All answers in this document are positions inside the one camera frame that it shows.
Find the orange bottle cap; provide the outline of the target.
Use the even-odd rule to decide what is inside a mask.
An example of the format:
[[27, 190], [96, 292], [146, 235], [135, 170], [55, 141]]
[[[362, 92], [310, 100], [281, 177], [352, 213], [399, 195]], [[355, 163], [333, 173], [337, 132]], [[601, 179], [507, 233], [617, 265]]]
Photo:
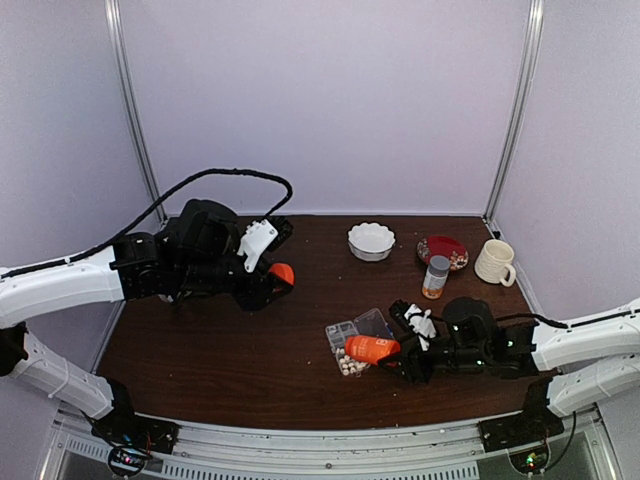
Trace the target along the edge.
[[275, 275], [280, 280], [290, 284], [295, 284], [295, 273], [293, 268], [285, 263], [274, 263], [269, 269], [269, 273]]

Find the orange pill bottle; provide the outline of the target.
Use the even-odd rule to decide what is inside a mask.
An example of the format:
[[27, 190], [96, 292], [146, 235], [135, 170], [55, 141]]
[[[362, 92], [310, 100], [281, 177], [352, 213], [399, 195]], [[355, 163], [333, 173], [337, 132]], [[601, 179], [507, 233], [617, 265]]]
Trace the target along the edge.
[[351, 358], [373, 365], [377, 365], [379, 359], [400, 351], [400, 343], [396, 340], [373, 336], [356, 335], [349, 337], [345, 343], [345, 352]]

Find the clear plastic pill organizer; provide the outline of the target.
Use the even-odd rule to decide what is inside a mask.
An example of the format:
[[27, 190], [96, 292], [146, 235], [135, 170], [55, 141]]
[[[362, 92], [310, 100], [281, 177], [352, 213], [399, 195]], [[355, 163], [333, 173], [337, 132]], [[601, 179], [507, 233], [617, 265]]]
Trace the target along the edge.
[[344, 377], [360, 376], [372, 365], [400, 352], [400, 343], [378, 308], [353, 320], [325, 327], [335, 363]]

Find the grey capped white orange bottle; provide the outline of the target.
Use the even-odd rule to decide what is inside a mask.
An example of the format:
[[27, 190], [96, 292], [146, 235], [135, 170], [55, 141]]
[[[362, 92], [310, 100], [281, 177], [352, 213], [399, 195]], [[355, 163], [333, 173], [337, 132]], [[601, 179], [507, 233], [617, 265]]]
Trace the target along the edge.
[[441, 255], [430, 258], [422, 284], [422, 294], [430, 300], [442, 296], [450, 270], [450, 260]]

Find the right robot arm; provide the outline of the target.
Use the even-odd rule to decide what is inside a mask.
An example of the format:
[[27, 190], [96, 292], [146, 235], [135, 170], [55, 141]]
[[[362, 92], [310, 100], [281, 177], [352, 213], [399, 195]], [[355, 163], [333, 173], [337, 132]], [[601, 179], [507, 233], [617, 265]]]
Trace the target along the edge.
[[438, 320], [415, 304], [396, 301], [390, 313], [403, 333], [400, 349], [377, 366], [411, 383], [426, 383], [438, 371], [488, 372], [502, 379], [542, 375], [530, 386], [527, 408], [513, 419], [519, 440], [535, 440], [551, 424], [639, 384], [639, 302], [565, 321], [539, 314], [494, 317], [479, 299], [458, 297]]

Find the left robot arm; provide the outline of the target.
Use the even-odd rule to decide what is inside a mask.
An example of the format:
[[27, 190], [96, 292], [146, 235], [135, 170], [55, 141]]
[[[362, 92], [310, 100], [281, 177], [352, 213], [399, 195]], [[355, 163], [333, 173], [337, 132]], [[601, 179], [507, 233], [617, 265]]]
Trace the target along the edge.
[[265, 259], [293, 232], [268, 216], [244, 231], [228, 207], [190, 200], [157, 233], [125, 231], [94, 253], [1, 272], [1, 373], [74, 405], [123, 444], [144, 433], [127, 389], [95, 376], [46, 348], [28, 320], [75, 307], [162, 296], [230, 295], [244, 311], [259, 311], [291, 292], [294, 271]]

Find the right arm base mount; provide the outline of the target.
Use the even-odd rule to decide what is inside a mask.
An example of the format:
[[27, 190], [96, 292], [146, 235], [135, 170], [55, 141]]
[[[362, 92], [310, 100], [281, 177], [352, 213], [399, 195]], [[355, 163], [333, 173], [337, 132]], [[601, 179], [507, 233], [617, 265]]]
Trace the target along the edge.
[[508, 450], [512, 467], [529, 476], [542, 474], [551, 466], [549, 440], [564, 432], [562, 418], [549, 408], [550, 384], [550, 377], [534, 381], [519, 413], [478, 424], [484, 451]]

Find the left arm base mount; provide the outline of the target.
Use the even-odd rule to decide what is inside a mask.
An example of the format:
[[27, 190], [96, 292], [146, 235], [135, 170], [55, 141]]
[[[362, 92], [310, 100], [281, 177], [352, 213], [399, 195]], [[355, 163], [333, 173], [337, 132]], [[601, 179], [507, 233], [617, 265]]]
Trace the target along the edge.
[[135, 413], [126, 387], [112, 379], [112, 410], [101, 419], [86, 416], [91, 433], [110, 447], [109, 470], [117, 477], [130, 479], [142, 472], [153, 453], [171, 454], [177, 441], [179, 426], [175, 422], [153, 419]]

